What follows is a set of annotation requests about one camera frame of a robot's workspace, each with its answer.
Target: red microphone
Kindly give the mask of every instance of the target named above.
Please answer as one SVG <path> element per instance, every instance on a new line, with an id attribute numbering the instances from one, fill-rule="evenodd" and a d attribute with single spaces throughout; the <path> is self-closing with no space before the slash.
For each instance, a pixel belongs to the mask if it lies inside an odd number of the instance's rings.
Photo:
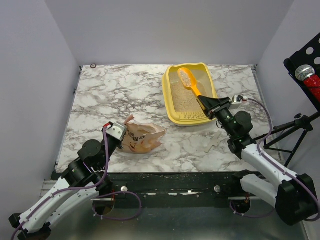
<path id="1" fill-rule="evenodd" d="M 295 70 L 294 74 L 320 103 L 320 78 L 316 75 L 315 69 L 310 65 L 302 65 Z"/>

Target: white wall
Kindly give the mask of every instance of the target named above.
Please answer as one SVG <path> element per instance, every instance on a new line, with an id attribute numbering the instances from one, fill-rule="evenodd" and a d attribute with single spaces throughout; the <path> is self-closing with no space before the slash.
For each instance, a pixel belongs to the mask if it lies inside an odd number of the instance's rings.
<path id="1" fill-rule="evenodd" d="M 258 80 L 275 125 L 291 122 L 298 113 L 310 116 L 316 112 L 304 92 L 289 77 L 283 62 L 320 32 L 319 9 L 319 0 L 295 0 L 258 64 Z M 308 133 L 289 166 L 300 174 L 309 174 L 320 196 L 320 119 L 312 125 L 314 130 Z M 280 143 L 292 149 L 299 134 Z M 320 221 L 312 224 L 320 237 Z"/>
<path id="2" fill-rule="evenodd" d="M 44 0 L 0 7 L 0 239 L 54 170 L 79 67 Z"/>
<path id="3" fill-rule="evenodd" d="M 46 0 L 82 65 L 257 64 L 293 0 Z"/>

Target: litter box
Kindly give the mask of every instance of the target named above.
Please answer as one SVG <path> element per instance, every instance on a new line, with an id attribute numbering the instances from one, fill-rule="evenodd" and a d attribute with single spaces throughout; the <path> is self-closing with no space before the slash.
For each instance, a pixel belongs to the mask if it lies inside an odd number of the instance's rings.
<path id="1" fill-rule="evenodd" d="M 178 126 L 195 126 L 211 122 L 191 90 L 184 88 L 178 77 L 179 68 L 191 70 L 201 95 L 218 98 L 208 67 L 200 63 L 185 63 L 168 67 L 162 77 L 164 103 L 169 119 Z"/>

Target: white marble table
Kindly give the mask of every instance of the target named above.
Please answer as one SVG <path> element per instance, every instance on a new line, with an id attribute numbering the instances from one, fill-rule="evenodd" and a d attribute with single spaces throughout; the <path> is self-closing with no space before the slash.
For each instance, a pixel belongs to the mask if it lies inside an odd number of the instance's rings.
<path id="1" fill-rule="evenodd" d="M 166 129 L 162 145 L 147 154 L 116 151 L 109 172 L 223 172 L 254 168 L 231 154 L 228 136 L 215 122 L 180 127 L 167 116 L 162 94 L 162 75 L 168 65 L 106 65 L 91 69 L 84 66 L 72 112 L 56 167 L 62 173 L 77 158 L 82 144 L 90 139 L 102 140 L 102 126 L 108 121 L 123 122 L 133 114 L 140 123 L 155 123 Z M 261 101 L 248 65 L 209 65 L 220 98 L 241 94 Z M 257 137 L 268 131 L 265 113 L 254 103 L 243 104 L 233 113 L 244 110 L 251 114 Z M 204 152 L 212 136 L 221 131 L 218 147 Z"/>

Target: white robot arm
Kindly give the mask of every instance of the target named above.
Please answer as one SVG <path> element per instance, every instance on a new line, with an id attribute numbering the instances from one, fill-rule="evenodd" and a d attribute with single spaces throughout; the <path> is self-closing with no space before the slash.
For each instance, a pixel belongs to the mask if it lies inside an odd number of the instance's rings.
<path id="1" fill-rule="evenodd" d="M 307 174 L 298 175 L 269 156 L 250 137 L 253 128 L 249 113 L 229 111 L 232 101 L 226 98 L 198 96 L 203 112 L 209 119 L 217 118 L 230 139 L 230 151 L 259 171 L 266 182 L 253 174 L 245 174 L 240 184 L 245 192 L 252 193 L 273 206 L 279 217 L 292 226 L 319 212 L 319 203 L 313 180 Z"/>
<path id="2" fill-rule="evenodd" d="M 15 233 L 21 231 L 20 240 L 47 239 L 51 230 L 81 204 L 112 192 L 104 167 L 108 166 L 106 163 L 115 149 L 122 147 L 126 130 L 119 122 L 107 124 L 107 146 L 97 140 L 84 143 L 78 152 L 79 158 L 68 165 L 49 192 L 24 213 L 15 213 L 9 218 Z"/>

